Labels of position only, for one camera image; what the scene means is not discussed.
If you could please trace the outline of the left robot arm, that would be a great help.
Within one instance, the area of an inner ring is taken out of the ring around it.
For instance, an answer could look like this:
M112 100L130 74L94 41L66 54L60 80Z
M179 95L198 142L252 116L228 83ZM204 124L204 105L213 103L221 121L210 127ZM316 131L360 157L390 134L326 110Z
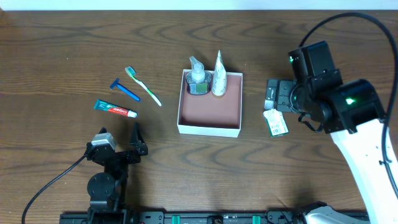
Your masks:
M88 181L88 223L129 223L131 212L124 203L129 165L140 163L141 157L148 155L138 123L134 124L129 143L131 149L117 152L117 142L106 128L87 143L87 159L104 167Z

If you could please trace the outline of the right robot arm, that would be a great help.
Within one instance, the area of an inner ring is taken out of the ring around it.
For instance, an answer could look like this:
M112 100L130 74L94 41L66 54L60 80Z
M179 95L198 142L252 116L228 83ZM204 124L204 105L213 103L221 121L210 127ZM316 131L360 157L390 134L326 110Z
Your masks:
M386 112L364 79L343 83L326 42L289 53L293 80L269 80L264 117L271 136L288 133L283 113L327 133L342 153L366 206L359 217L317 205L300 212L297 223L396 223L397 158L386 127Z

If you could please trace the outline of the clear pump soap bottle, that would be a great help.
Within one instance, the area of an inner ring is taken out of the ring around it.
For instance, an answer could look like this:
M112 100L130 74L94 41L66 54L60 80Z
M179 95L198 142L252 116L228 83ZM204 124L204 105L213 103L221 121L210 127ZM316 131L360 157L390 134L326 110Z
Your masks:
M211 90L212 76L194 56L190 58L191 71L185 76L187 91L191 95L205 95Z

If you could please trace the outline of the white lotion tube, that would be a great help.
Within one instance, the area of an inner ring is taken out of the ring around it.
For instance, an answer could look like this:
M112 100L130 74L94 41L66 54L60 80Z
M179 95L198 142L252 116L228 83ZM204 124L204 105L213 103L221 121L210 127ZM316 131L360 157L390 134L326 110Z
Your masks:
M215 97L221 98L226 93L226 87L227 74L223 64L221 51L219 50L215 63L211 92Z

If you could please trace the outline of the green white small packet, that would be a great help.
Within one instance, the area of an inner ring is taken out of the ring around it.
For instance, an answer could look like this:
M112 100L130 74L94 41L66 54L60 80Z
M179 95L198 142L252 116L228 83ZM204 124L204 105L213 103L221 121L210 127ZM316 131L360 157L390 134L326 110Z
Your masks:
M275 109L266 110L263 116L267 122L271 137L283 136L289 132L283 114Z

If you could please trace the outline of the Colgate toothpaste tube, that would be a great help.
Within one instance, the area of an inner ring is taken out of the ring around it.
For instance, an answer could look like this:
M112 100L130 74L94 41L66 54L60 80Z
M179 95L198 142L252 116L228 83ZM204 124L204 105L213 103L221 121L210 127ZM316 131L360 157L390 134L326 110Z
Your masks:
M137 113L135 111L114 105L112 103L108 103L107 101L103 101L98 99L93 107L95 110L107 111L114 114L119 114L121 116L136 118Z

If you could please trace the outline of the green white toothbrush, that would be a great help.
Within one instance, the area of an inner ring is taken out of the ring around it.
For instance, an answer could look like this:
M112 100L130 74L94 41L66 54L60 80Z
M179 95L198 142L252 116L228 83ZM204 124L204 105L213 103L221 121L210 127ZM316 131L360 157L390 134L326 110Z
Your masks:
M151 98L159 105L162 106L159 98L146 86L146 84L139 79L136 78L136 71L132 66L128 66L125 68L125 72L129 77L131 77L138 85L140 85L150 96Z

